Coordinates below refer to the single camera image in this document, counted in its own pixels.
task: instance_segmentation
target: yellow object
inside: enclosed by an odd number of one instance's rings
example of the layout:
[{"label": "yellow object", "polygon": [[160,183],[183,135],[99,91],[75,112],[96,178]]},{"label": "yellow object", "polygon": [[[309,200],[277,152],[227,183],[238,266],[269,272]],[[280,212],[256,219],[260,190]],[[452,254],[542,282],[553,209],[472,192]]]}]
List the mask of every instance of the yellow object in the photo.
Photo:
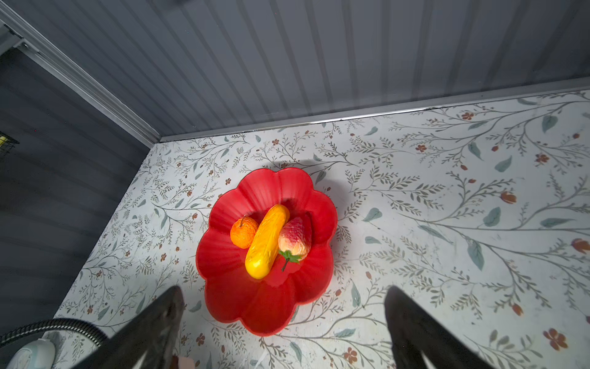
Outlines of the yellow object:
[{"label": "yellow object", "polygon": [[254,219],[244,216],[231,227],[231,241],[239,248],[247,249],[252,244],[257,230],[258,223]]},{"label": "yellow object", "polygon": [[246,271],[252,277],[262,279],[270,273],[278,254],[278,235],[289,217],[289,210],[277,204],[262,219],[246,254]]}]

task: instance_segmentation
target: tangerine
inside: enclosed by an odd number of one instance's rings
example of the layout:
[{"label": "tangerine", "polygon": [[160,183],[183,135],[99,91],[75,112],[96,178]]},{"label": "tangerine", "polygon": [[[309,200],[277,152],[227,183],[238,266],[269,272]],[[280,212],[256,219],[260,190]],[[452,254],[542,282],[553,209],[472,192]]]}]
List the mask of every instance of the tangerine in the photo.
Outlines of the tangerine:
[{"label": "tangerine", "polygon": [[252,244],[257,230],[258,223],[254,219],[244,216],[238,219],[231,227],[231,241],[239,248],[247,249]]}]

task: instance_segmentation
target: yellow cucumber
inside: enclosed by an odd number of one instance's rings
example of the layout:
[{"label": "yellow cucumber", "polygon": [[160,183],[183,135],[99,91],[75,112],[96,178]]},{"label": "yellow cucumber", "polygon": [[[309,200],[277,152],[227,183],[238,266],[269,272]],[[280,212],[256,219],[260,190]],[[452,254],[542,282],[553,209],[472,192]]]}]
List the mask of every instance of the yellow cucumber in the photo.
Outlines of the yellow cucumber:
[{"label": "yellow cucumber", "polygon": [[262,279],[270,273],[278,254],[278,235],[289,216],[289,210],[277,204],[262,219],[246,254],[246,271],[252,277]]}]

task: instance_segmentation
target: strawberry stem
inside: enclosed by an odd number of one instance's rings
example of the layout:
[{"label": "strawberry stem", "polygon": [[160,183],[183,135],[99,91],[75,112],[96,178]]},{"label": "strawberry stem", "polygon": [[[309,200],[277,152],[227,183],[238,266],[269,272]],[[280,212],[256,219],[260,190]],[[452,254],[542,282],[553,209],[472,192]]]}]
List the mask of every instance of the strawberry stem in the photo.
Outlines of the strawberry stem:
[{"label": "strawberry stem", "polygon": [[281,269],[281,272],[285,271],[285,268],[287,267],[287,264],[289,263],[289,259],[285,260],[285,265],[283,265],[283,268]]}]

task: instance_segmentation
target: strawberry leaves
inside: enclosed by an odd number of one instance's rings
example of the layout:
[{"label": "strawberry leaves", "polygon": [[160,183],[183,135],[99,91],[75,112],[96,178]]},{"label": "strawberry leaves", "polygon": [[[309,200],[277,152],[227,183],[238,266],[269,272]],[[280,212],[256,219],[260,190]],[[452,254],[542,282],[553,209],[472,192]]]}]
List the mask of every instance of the strawberry leaves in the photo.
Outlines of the strawberry leaves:
[{"label": "strawberry leaves", "polygon": [[285,271],[285,268],[287,267],[287,264],[289,262],[299,264],[299,261],[301,261],[301,255],[293,255],[293,254],[291,254],[291,250],[287,250],[287,251],[279,250],[278,253],[283,255],[283,257],[285,258],[285,265],[283,265],[281,272]]},{"label": "strawberry leaves", "polygon": [[301,261],[301,255],[293,255],[291,254],[291,250],[287,250],[287,251],[278,251],[279,254],[283,255],[283,257],[285,259],[287,259],[288,261],[292,262],[292,263],[299,263],[299,261]]}]

